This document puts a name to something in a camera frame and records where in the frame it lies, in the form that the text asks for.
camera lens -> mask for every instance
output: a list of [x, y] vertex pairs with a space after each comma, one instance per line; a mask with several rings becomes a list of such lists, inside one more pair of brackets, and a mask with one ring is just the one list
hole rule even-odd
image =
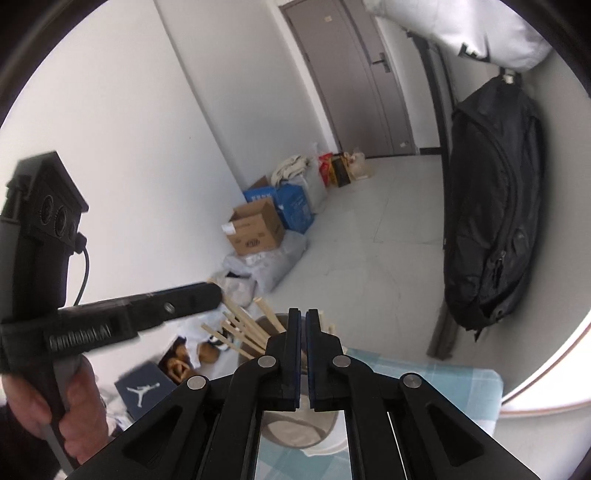
[[43, 225], [47, 225], [49, 223], [49, 220], [51, 220], [52, 213], [53, 213], [53, 198], [51, 198], [51, 195], [48, 195], [47, 197], [45, 197], [45, 199], [43, 200], [43, 204], [41, 205], [40, 216], [41, 216], [41, 223]]
[[66, 223], [68, 221], [68, 214], [64, 207], [60, 207], [56, 215], [56, 235], [61, 237], [66, 231]]

wooden stick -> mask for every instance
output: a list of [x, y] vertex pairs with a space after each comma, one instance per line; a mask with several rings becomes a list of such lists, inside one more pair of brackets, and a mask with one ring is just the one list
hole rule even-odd
[[244, 335], [240, 330], [235, 329], [227, 320], [222, 322], [222, 328], [233, 334], [233, 336], [235, 336], [238, 340], [241, 340], [251, 348], [254, 348], [261, 355], [265, 355], [265, 351], [259, 345], [257, 345], [255, 342], [251, 342], [248, 338], [246, 338], [246, 335]]
[[267, 305], [267, 302], [265, 302], [265, 300], [258, 297], [255, 299], [255, 303], [261, 309], [261, 311], [265, 314], [265, 316], [267, 317], [267, 320], [269, 320], [271, 322], [271, 324], [273, 325], [273, 327], [275, 327], [275, 330], [277, 330], [278, 333], [283, 333], [283, 332], [287, 331], [285, 329], [285, 327], [281, 324], [279, 319], [277, 318], [277, 315], [275, 315], [275, 312], [273, 312], [272, 308], [269, 307], [269, 305]]
[[261, 338], [265, 339], [265, 345], [267, 344], [267, 339], [271, 336], [269, 335], [263, 328], [254, 321], [254, 319], [247, 314], [244, 310], [242, 310], [238, 305], [236, 305], [227, 295], [223, 296], [223, 303], [228, 310], [232, 312], [238, 320], [240, 320], [243, 324], [252, 326], [252, 329], [256, 332], [261, 334]]
[[245, 356], [246, 358], [248, 358], [249, 360], [252, 360], [254, 357], [245, 352], [244, 350], [242, 350], [241, 348], [238, 348], [236, 345], [234, 345], [230, 340], [228, 340], [226, 337], [224, 337], [221, 333], [216, 332], [214, 329], [212, 329], [209, 325], [202, 323], [201, 324], [201, 328], [203, 330], [205, 330], [207, 333], [209, 333], [210, 335], [213, 335], [215, 338], [217, 338], [220, 342], [225, 343], [226, 345], [228, 345], [228, 347], [230, 347], [231, 349], [237, 351], [239, 354]]
[[228, 322], [231, 325], [239, 329], [244, 335], [250, 337], [250, 339], [256, 344], [258, 344], [262, 349], [265, 349], [267, 347], [267, 341], [261, 338], [261, 335], [257, 331], [253, 330], [252, 327], [242, 323], [232, 313], [223, 312], [223, 314], [228, 319]]

red bag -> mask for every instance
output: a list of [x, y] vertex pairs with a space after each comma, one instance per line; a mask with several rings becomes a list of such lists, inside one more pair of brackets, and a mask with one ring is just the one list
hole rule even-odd
[[327, 187], [330, 184], [330, 160], [332, 159], [332, 153], [326, 153], [320, 157], [318, 157], [319, 163], [319, 170], [320, 176], [322, 177], [322, 181], [324, 182], [324, 186]]

blue box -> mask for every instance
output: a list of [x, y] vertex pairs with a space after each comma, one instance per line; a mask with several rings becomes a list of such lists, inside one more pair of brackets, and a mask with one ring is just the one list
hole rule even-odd
[[271, 197], [283, 226], [288, 230], [305, 233], [314, 222], [304, 189], [299, 185], [284, 183], [276, 189], [263, 177], [243, 193], [247, 202]]
[[138, 420], [177, 386], [156, 364], [147, 362], [117, 380], [115, 388], [131, 418]]

door handle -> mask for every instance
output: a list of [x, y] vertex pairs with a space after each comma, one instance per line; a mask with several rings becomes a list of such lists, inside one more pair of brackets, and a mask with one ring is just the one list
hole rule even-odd
[[390, 69], [390, 65], [388, 65], [388, 59], [386, 58], [386, 54], [384, 52], [381, 52], [379, 54], [379, 60], [373, 61], [371, 65], [378, 65], [380, 63], [384, 65], [384, 70], [386, 71], [386, 73], [390, 73], [392, 71]]

